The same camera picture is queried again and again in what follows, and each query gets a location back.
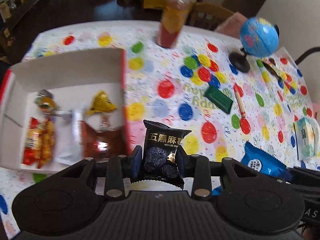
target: metal rivet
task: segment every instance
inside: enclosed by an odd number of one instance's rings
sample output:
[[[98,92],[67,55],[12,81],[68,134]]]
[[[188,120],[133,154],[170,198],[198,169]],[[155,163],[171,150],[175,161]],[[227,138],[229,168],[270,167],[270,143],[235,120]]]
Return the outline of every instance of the metal rivet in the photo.
[[[107,191],[107,195],[109,197],[120,197],[122,195],[122,191],[119,189],[109,189]]]
[[[195,190],[195,195],[198,197],[207,197],[210,195],[210,191],[204,188],[199,188]]]

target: blue snack package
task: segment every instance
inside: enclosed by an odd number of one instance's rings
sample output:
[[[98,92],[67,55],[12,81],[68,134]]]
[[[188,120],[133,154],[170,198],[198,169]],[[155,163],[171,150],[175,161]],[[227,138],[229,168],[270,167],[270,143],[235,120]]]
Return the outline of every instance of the blue snack package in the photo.
[[[241,163],[263,174],[288,179],[287,166],[272,155],[254,147],[248,141],[244,145],[244,156]],[[217,196],[221,191],[221,186],[216,187],[212,190],[212,195]]]

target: globe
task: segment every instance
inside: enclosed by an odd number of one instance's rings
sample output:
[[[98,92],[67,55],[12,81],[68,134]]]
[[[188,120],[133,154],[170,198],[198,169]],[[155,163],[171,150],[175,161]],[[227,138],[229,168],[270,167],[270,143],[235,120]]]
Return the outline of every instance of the globe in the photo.
[[[279,45],[276,28],[259,17],[249,18],[240,29],[240,40],[245,51],[256,57],[267,57]]]

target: polka dot tablecloth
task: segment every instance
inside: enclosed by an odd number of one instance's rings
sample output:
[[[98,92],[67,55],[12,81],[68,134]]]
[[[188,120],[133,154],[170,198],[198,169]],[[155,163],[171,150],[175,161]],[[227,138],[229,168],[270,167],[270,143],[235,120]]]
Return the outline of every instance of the polka dot tablecloth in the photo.
[[[244,144],[250,141],[287,166],[318,168],[318,157],[297,161],[293,122],[312,116],[313,109],[303,76],[284,48],[261,59],[275,65],[283,79],[278,81],[252,56],[247,57],[251,66],[248,73],[236,70],[228,54],[240,51],[240,41],[207,30],[185,26],[175,48],[163,49],[154,41],[158,24],[110,21],[53,29],[38,35],[23,60],[97,47],[125,49],[125,104],[131,149],[143,146],[143,120],[148,119],[192,130],[181,142],[187,154],[198,153],[212,161],[226,156],[241,160]],[[204,97],[209,85],[234,101],[230,114]],[[241,118],[234,90],[241,96],[245,119]],[[0,168],[0,213],[9,238],[19,232],[11,213],[14,197],[44,177]],[[192,179],[185,179],[185,183],[190,191]],[[213,187],[219,184],[219,179],[212,178]],[[102,194],[103,185],[103,181],[98,183],[97,193]],[[125,188],[127,192],[178,190],[155,181],[127,181]]]

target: dark wooden floor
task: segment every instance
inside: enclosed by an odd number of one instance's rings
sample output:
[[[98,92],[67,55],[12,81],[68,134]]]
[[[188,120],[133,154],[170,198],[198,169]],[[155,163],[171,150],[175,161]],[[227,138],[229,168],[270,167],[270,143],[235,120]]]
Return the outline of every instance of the dark wooden floor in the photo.
[[[144,10],[139,0],[40,0],[17,24],[11,63],[20,62],[41,32],[76,23],[106,20],[159,21],[161,11]]]

